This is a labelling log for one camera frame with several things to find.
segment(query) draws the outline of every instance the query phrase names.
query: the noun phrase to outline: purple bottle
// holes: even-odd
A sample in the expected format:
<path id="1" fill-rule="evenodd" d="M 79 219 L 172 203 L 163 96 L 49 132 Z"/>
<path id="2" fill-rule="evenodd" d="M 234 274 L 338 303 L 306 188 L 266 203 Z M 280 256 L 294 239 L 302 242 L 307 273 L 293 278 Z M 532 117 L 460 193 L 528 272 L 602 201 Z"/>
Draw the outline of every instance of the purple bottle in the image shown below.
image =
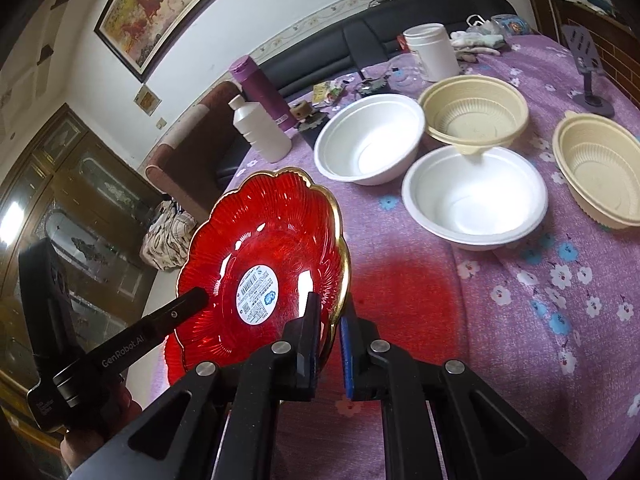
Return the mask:
<path id="1" fill-rule="evenodd" d="M 242 56 L 229 67 L 229 72 L 252 101 L 258 101 L 283 132 L 298 124 L 289 105 L 267 79 L 250 56 Z"/>

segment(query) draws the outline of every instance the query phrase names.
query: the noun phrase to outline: silver screw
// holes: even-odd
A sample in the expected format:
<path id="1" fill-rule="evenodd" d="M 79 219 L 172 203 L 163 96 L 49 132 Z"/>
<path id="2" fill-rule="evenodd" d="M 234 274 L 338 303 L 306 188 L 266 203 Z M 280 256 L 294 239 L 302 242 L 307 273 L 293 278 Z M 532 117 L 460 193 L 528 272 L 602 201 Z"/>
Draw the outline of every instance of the silver screw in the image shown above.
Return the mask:
<path id="1" fill-rule="evenodd" d="M 286 354 L 291 350 L 291 345 L 286 341 L 276 341 L 271 345 L 271 351 L 274 354 Z"/>
<path id="2" fill-rule="evenodd" d="M 384 352 L 387 352 L 390 348 L 391 348 L 391 345 L 384 339 L 376 339 L 375 341 L 371 342 L 371 349 L 376 354 L 383 354 Z"/>
<path id="3" fill-rule="evenodd" d="M 453 375 L 460 375 L 465 371 L 465 364 L 462 361 L 458 361 L 457 359 L 452 359 L 451 361 L 447 361 L 444 365 L 444 369 Z"/>
<path id="4" fill-rule="evenodd" d="M 196 373 L 200 377 L 210 376 L 215 371 L 216 371 L 216 365 L 213 364 L 211 361 L 204 361 L 204 362 L 201 362 L 198 366 L 196 366 Z"/>

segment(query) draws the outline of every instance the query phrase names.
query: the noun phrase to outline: table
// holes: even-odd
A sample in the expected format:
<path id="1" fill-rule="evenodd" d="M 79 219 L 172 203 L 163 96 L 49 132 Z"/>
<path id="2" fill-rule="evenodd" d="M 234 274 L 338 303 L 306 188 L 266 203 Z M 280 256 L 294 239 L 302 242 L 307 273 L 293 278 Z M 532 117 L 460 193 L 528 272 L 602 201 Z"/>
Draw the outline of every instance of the table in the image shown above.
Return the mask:
<path id="1" fill-rule="evenodd" d="M 610 232 L 582 213 L 555 164 L 555 126 L 566 110 L 581 111 L 571 101 L 582 89 L 572 56 L 544 36 L 509 43 L 511 52 L 479 56 L 465 72 L 506 80 L 529 104 L 530 126 L 512 148 L 542 174 L 550 206 L 520 243 L 487 253 L 452 248 L 405 211 L 401 178 L 375 187 L 328 180 L 294 130 L 283 160 L 268 164 L 251 150 L 230 188 L 254 171 L 297 166 L 330 189 L 344 218 L 359 316 L 415 358 L 466 361 L 588 478 L 604 480 L 640 431 L 640 316 L 633 311 L 640 304 L 640 235 Z M 365 72 L 391 68 L 400 69 L 392 86 L 417 98 L 425 85 L 412 56 Z M 326 110 L 331 114 L 354 101 L 360 78 L 346 78 L 348 95 Z M 640 133 L 640 111 L 613 83 L 596 76 L 594 91 L 613 102 L 617 122 Z M 385 477 L 379 405 L 345 398 L 339 346 L 337 340 L 316 400 L 281 409 L 274 478 Z"/>

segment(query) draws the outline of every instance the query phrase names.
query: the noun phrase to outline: red glass plate with gold rim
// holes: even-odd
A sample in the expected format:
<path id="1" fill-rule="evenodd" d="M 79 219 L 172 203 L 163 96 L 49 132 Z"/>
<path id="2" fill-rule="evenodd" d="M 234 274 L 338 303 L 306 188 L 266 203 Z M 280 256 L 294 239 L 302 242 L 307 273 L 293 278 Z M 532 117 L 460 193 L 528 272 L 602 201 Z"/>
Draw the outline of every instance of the red glass plate with gold rim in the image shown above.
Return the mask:
<path id="1" fill-rule="evenodd" d="M 259 171 L 225 193 L 191 241 L 177 293 L 194 286 L 209 304 L 164 346 L 174 384 L 202 361 L 237 363 L 277 341 L 320 294 L 321 362 L 328 357 L 351 264 L 334 196 L 299 168 Z"/>

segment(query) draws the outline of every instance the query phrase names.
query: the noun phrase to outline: black leather sofa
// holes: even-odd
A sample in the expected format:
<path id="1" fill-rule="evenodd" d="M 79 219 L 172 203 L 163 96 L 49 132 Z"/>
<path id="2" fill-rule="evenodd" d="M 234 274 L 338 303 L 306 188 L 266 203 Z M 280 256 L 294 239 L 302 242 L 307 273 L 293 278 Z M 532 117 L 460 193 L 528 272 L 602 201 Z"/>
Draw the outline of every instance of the black leather sofa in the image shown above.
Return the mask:
<path id="1" fill-rule="evenodd" d="M 490 18 L 515 13 L 507 0 L 393 0 L 316 32 L 260 65 L 280 94 L 292 100 L 313 85 L 391 59 L 401 53 L 399 34 L 415 25 L 442 23 L 449 32 L 465 30 L 472 14 Z M 249 144 L 240 136 L 216 168 L 226 189 Z"/>

